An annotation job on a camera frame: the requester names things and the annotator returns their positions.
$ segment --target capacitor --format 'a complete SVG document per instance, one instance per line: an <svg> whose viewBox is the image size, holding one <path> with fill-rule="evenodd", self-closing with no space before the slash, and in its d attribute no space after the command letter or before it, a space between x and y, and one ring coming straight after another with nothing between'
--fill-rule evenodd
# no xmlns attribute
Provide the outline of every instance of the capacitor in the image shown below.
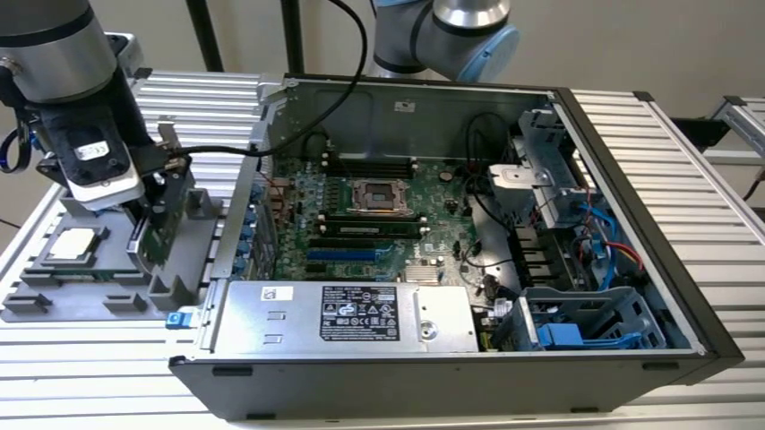
<svg viewBox="0 0 765 430"><path fill-rule="evenodd" d="M439 173L439 181L443 183L448 183L451 182L451 180L454 179L454 174L451 172L443 171Z"/></svg>

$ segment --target red cable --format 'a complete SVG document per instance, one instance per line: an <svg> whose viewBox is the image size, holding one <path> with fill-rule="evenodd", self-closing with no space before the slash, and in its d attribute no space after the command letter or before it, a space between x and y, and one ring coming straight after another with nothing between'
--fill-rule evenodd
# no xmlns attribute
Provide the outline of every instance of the red cable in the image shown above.
<svg viewBox="0 0 765 430"><path fill-rule="evenodd" d="M606 242L607 246L613 246L614 248L621 249L622 251L625 251L629 255L631 255L634 257L634 259L637 260L637 266L638 269L642 270L643 269L643 259L641 258L641 256L637 254L635 250L625 245L625 244L619 244L617 242Z"/></svg>

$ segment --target motherboard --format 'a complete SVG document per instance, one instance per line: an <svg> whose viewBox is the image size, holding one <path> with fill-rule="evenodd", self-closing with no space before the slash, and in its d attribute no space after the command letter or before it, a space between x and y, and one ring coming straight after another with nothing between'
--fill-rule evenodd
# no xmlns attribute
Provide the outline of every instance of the motherboard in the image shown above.
<svg viewBox="0 0 765 430"><path fill-rule="evenodd" d="M351 161L339 172L327 163L280 161L271 191L276 280L479 286L479 269L462 261L477 235L458 167L407 164L400 174Z"/></svg>

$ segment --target wall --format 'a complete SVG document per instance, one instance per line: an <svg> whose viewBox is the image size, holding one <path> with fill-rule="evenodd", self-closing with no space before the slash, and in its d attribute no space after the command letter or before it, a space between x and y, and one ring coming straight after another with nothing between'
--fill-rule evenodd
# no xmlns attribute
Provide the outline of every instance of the wall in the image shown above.
<svg viewBox="0 0 765 430"><path fill-rule="evenodd" d="M104 28L139 36L145 63L203 70L185 3L91 0ZM347 0L372 40L367 0ZM227 70L283 72L287 67L276 0L210 0ZM308 72L352 73L359 37L352 21L327 1L302 0ZM522 31L513 64L499 78L518 84L594 90L649 90L675 116L709 113L724 94L765 93L761 0L513 0ZM0 130L12 125L0 109ZM725 168L740 192L753 172ZM48 181L35 172L0 177L0 217L24 220ZM11 195L23 198L9 201ZM753 203L765 205L760 191ZM0 249L13 230L0 226Z"/></svg>

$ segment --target blue latch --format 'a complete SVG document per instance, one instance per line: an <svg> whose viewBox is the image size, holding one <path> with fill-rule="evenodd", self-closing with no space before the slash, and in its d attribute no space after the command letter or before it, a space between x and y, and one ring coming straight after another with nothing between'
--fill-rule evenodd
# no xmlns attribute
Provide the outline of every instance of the blue latch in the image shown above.
<svg viewBox="0 0 765 430"><path fill-rule="evenodd" d="M168 330L183 330L191 327L192 314L185 312L171 312L165 318L165 328Z"/></svg>
<svg viewBox="0 0 765 430"><path fill-rule="evenodd" d="M545 349L629 349L641 339L639 333L626 333L615 339L582 339L573 323L549 323L537 329L539 344Z"/></svg>

